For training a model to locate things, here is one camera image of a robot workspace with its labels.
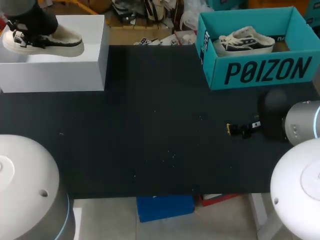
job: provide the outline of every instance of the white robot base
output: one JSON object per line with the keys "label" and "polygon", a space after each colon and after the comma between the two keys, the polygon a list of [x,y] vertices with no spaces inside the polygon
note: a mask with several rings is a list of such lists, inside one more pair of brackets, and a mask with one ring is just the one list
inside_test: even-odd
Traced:
{"label": "white robot base", "polygon": [[0,239],[73,240],[76,224],[57,164],[39,143],[0,135]]}
{"label": "white robot base", "polygon": [[319,240],[320,139],[290,149],[275,166],[270,188],[283,224],[303,240]]}

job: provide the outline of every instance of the screw hole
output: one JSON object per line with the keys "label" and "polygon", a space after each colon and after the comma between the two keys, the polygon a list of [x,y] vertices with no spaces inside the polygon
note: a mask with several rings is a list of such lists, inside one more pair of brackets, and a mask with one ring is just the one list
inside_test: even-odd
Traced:
{"label": "screw hole", "polygon": [[49,195],[46,190],[40,190],[39,194],[40,194],[41,197],[44,197],[44,198],[48,197],[48,195]]}

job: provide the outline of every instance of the shoe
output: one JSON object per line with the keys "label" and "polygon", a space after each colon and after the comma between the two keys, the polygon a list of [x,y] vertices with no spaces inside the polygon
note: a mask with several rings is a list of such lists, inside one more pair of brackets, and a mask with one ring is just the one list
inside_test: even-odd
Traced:
{"label": "shoe", "polygon": [[252,26],[241,28],[213,42],[218,57],[267,54],[273,51],[275,40],[256,32]]}
{"label": "shoe", "polygon": [[50,35],[26,37],[21,31],[8,30],[3,34],[2,43],[7,50],[23,55],[77,57],[85,50],[82,37],[60,24]]}

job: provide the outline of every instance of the black mat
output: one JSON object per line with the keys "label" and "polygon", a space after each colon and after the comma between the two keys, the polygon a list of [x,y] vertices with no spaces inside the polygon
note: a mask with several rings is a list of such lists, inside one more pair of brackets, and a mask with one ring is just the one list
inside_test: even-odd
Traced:
{"label": "black mat", "polygon": [[[268,192],[291,148],[228,136],[273,87],[209,91],[194,46],[112,46],[107,81],[105,92],[0,95],[0,134],[47,148],[74,198]],[[311,83],[279,87],[292,104],[318,99]]]}

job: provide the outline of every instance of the white pedestal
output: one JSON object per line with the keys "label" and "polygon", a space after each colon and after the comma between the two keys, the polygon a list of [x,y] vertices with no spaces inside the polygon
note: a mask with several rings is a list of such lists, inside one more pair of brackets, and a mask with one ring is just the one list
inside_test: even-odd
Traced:
{"label": "white pedestal", "polygon": [[0,37],[0,89],[4,93],[104,90],[109,51],[105,16],[63,15],[57,20],[82,35],[84,53],[77,57],[20,55],[5,49]]}

